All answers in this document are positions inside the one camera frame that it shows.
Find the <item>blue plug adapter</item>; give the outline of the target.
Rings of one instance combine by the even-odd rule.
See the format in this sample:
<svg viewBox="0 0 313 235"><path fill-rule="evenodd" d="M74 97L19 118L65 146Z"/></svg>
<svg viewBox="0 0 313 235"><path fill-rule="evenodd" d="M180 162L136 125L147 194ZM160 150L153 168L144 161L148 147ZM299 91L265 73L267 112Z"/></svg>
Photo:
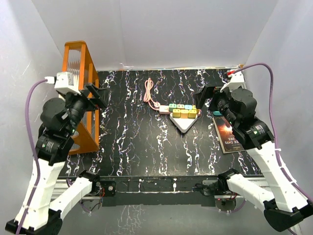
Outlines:
<svg viewBox="0 0 313 235"><path fill-rule="evenodd" d="M193 105L185 105L184 108L186 110L192 110L193 109Z"/></svg>

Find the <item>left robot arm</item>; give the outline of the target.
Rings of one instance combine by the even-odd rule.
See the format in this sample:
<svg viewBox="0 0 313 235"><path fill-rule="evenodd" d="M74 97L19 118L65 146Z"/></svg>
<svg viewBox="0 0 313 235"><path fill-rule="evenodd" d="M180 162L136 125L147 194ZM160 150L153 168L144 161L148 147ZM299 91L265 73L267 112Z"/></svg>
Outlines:
<svg viewBox="0 0 313 235"><path fill-rule="evenodd" d="M5 230L22 235L56 235L64 218L81 199L100 192L99 175L84 170L58 198L52 200L59 174L66 163L78 124L88 111L104 109L110 91L88 83L78 93L54 97L43 105L37 142L30 140L33 170L24 202Z"/></svg>

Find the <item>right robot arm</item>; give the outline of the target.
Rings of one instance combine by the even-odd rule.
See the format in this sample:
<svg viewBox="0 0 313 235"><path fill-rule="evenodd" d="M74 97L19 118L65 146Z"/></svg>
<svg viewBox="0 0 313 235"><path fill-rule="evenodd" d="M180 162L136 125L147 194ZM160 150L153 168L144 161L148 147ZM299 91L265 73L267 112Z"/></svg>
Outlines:
<svg viewBox="0 0 313 235"><path fill-rule="evenodd" d="M223 194L235 192L263 212L266 221L278 232L287 230L313 214L313 202L302 194L283 173L274 136L255 115L257 101L253 93L241 87L223 91L204 86L193 95L201 109L207 99L209 110L219 111L232 127L235 139L252 157L270 188L269 191L230 169L218 175L216 189Z"/></svg>

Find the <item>green plug adapter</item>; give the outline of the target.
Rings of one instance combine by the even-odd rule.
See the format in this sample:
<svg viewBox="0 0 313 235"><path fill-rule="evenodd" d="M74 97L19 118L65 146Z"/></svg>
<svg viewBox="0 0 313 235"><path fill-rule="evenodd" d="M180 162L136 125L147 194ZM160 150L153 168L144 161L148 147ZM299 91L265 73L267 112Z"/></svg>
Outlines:
<svg viewBox="0 0 313 235"><path fill-rule="evenodd" d="M172 112L174 109L177 108L177 105L174 103L169 104L169 111Z"/></svg>

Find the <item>yellow plug adapter two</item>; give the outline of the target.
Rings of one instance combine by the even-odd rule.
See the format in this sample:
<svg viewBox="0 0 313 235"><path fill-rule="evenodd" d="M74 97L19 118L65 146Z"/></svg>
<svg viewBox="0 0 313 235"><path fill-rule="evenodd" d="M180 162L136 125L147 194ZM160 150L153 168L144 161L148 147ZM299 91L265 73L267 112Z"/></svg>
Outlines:
<svg viewBox="0 0 313 235"><path fill-rule="evenodd" d="M180 118L188 118L189 110L181 109L180 110Z"/></svg>

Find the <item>pink power strip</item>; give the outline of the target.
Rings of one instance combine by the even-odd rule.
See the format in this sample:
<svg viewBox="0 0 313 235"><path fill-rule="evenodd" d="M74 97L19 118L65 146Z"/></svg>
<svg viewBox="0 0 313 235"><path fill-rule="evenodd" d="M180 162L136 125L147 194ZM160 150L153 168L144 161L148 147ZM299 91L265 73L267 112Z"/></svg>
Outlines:
<svg viewBox="0 0 313 235"><path fill-rule="evenodd" d="M168 105L160 105L159 107L159 113L164 114L164 115L169 115L171 114L171 111L169 111L169 106ZM201 110L197 111L197 115L200 117L201 116Z"/></svg>

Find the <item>yellow plug adapter three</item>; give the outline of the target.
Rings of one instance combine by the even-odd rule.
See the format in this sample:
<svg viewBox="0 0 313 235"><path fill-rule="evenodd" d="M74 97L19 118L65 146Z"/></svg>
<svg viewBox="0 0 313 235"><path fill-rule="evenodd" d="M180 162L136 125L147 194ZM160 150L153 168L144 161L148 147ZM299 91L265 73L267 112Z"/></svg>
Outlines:
<svg viewBox="0 0 313 235"><path fill-rule="evenodd" d="M189 119L195 119L197 116L198 116L198 113L196 109L189 110L189 113L188 113Z"/></svg>

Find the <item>yellow plug adapter one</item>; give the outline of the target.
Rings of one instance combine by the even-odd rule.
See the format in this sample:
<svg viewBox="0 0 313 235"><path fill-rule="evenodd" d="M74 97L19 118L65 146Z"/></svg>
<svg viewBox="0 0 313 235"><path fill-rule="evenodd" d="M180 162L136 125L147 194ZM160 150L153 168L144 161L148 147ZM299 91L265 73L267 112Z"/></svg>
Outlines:
<svg viewBox="0 0 313 235"><path fill-rule="evenodd" d="M173 118L180 118L181 117L181 109L173 109L172 110L172 117Z"/></svg>

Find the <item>white triangular power strip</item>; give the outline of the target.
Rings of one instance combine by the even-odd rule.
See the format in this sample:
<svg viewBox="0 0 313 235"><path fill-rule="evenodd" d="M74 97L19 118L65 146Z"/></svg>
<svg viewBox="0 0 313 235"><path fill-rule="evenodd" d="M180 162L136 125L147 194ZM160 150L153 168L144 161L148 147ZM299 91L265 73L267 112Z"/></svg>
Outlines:
<svg viewBox="0 0 313 235"><path fill-rule="evenodd" d="M180 130L181 133L186 133L193 124L197 121L198 117L195 119L191 118L174 118L173 114L170 114L170 120L172 123Z"/></svg>

